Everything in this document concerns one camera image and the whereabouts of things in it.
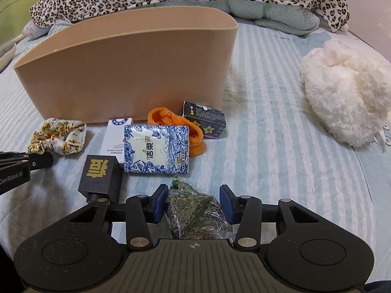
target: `black box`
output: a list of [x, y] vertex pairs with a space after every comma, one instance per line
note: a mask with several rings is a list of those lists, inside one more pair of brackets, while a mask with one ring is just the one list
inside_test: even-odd
[[184, 102], [180, 115], [202, 129], [205, 137], [218, 139], [226, 127], [224, 112]]
[[89, 200], [107, 198], [118, 203], [122, 183], [122, 168], [117, 157], [87, 155], [81, 175], [79, 192]]

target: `dark box with stars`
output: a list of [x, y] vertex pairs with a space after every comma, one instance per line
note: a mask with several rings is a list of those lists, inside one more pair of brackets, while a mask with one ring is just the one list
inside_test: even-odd
[[184, 102], [180, 115], [201, 128], [205, 137], [218, 139], [226, 127], [224, 112]]

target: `clear plastic bag of dried herbs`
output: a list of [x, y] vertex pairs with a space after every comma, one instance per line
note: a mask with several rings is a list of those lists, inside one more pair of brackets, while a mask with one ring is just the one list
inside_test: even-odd
[[234, 241], [232, 225], [227, 223], [215, 197], [198, 192], [186, 180], [175, 176], [167, 200], [173, 239]]

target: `orange fabric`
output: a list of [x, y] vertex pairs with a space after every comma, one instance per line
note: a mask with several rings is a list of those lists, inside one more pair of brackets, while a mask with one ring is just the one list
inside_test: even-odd
[[176, 115], [167, 108], [156, 108], [148, 113], [149, 125], [187, 125], [190, 128], [189, 155], [197, 156], [205, 152], [202, 130], [189, 120]]

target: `white faux fur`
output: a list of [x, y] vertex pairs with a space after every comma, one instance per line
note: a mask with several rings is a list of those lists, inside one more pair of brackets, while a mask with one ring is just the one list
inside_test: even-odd
[[337, 39], [304, 56], [306, 96], [325, 128], [340, 142], [373, 141], [391, 110], [391, 65], [365, 58]]

